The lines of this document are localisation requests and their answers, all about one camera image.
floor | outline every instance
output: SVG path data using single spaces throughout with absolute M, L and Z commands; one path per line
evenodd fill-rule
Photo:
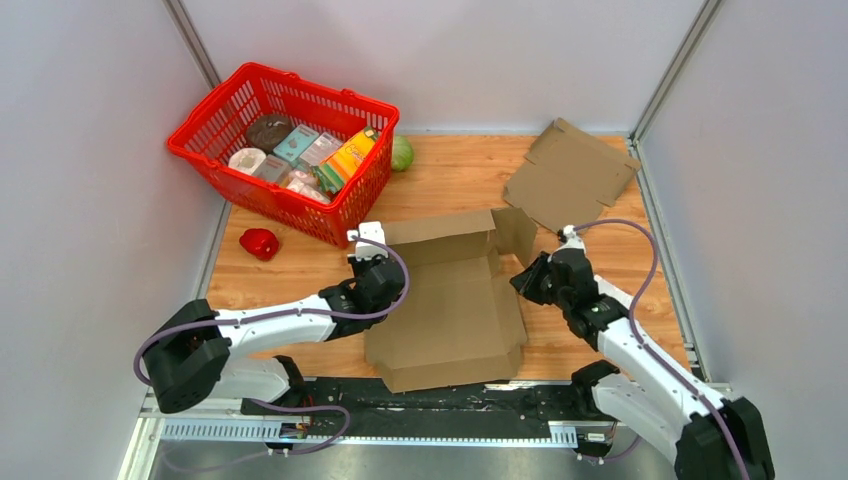
M 445 213 L 505 206 L 503 185 L 524 161 L 535 137 L 530 136 L 413 136 L 416 160 L 407 172 L 395 173 L 367 220 L 395 221 Z M 624 139 L 601 137 L 626 151 Z M 626 218 L 648 226 L 639 188 L 634 180 L 602 218 Z M 277 256 L 260 262 L 242 250 L 238 238 L 248 228 L 273 231 L 282 242 Z M 585 235 L 595 272 L 623 290 L 634 293 L 651 264 L 649 244 L 623 226 L 599 226 Z M 536 248 L 551 251 L 556 236 L 540 227 Z M 224 233 L 207 294 L 213 308 L 256 308 L 287 303 L 351 276 L 345 254 L 285 225 L 234 207 Z M 521 271 L 517 260 L 504 261 L 509 273 Z M 529 341 L 517 378 L 567 380 L 573 371 L 600 358 L 566 327 L 555 307 L 521 300 Z M 637 309 L 645 330 L 676 360 L 686 355 L 665 279 L 660 272 Z M 305 376 L 372 377 L 365 363 L 363 336 L 321 344 L 299 344 L 261 356 L 288 355 Z

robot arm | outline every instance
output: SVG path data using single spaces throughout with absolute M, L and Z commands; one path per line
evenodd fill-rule
M 361 224 L 352 233 L 385 243 L 378 222 Z M 379 312 L 404 288 L 402 268 L 385 250 L 365 242 L 357 242 L 348 263 L 353 278 L 297 302 L 252 310 L 215 311 L 205 299 L 183 306 L 159 331 L 213 319 L 227 324 L 166 337 L 143 353 L 160 410 L 176 413 L 211 398 L 273 403 L 300 374 L 290 359 L 256 360 L 249 355 L 354 335 L 383 321 L 385 315 Z
M 562 245 L 555 252 L 542 252 L 511 283 L 528 300 L 559 307 L 575 335 L 633 379 L 607 361 L 575 372 L 572 380 L 581 389 L 587 410 L 626 423 L 674 465 L 681 480 L 742 478 L 711 417 L 711 409 L 718 411 L 739 447 L 749 477 L 774 478 L 756 407 L 745 398 L 731 401 L 695 378 L 654 342 L 638 321 L 628 318 L 633 298 L 593 274 L 585 245 L 573 227 L 563 229 L 560 240 Z M 691 386 L 697 388 L 697 396 Z

red bell pepper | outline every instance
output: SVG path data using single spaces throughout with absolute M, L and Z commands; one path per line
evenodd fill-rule
M 273 232 L 264 228 L 249 228 L 245 230 L 239 244 L 254 257 L 267 262 L 274 258 L 280 249 L 280 241 Z

white wall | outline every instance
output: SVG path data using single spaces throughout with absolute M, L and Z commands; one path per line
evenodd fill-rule
M 184 0 L 223 78 L 257 61 L 400 108 L 400 130 L 630 131 L 702 0 Z
M 703 360 L 778 478 L 844 478 L 848 4 L 728 0 L 644 141 Z
M 223 206 L 163 145 L 207 88 L 151 0 L 4 1 L 0 65 L 0 476 L 112 479 Z

cabbage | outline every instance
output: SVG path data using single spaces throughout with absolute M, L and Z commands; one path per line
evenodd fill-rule
M 392 170 L 402 172 L 412 165 L 415 152 L 409 140 L 401 135 L 395 135 L 392 141 Z

